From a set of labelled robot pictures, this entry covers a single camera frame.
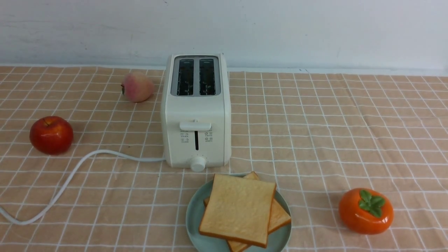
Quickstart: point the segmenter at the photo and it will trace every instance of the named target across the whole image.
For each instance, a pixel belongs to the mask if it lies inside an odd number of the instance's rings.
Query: apple
[[[72,145],[73,128],[59,116],[43,117],[31,126],[30,142],[42,153],[59,155]]]

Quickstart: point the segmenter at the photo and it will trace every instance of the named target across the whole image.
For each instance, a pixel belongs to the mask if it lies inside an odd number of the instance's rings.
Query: orange persimmon
[[[394,212],[389,199],[381,193],[355,188],[342,196],[339,216],[350,230],[363,235],[376,235],[390,227]]]

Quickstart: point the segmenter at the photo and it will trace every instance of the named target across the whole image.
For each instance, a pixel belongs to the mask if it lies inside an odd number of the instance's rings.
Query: bread slice
[[[251,172],[244,176],[246,179],[260,180],[255,172]],[[204,199],[204,206],[207,207],[210,198]],[[268,234],[277,231],[279,228],[291,223],[291,216],[283,209],[283,207],[278,203],[277,200],[273,200],[271,206],[271,217],[269,219],[269,228],[267,230]],[[237,241],[227,240],[227,245],[231,252],[243,252],[248,249],[250,245],[245,243],[240,243]]]
[[[215,174],[199,233],[266,248],[275,191],[272,182]]]

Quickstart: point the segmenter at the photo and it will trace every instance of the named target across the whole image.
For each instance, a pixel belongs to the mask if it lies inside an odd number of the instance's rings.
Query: toaster lever
[[[184,131],[209,131],[211,129],[211,123],[208,122],[181,122],[179,126]]]

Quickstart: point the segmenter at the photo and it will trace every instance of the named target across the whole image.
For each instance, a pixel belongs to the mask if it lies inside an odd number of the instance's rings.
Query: green leaf
[[[368,191],[366,190],[361,190],[359,192],[359,195],[361,196],[361,199],[363,199],[366,203],[370,202],[370,199],[372,198],[372,194],[370,194]]]
[[[359,201],[359,207],[360,207],[362,210],[366,210],[366,211],[369,211],[369,210],[370,210],[370,206],[369,206],[369,204],[366,203],[366,202],[363,201],[363,200],[360,200],[360,201]]]
[[[369,213],[371,213],[373,216],[377,218],[381,218],[381,215],[383,214],[381,208],[371,208]]]
[[[385,203],[386,201],[381,196],[373,196],[370,200],[372,208],[381,208]]]

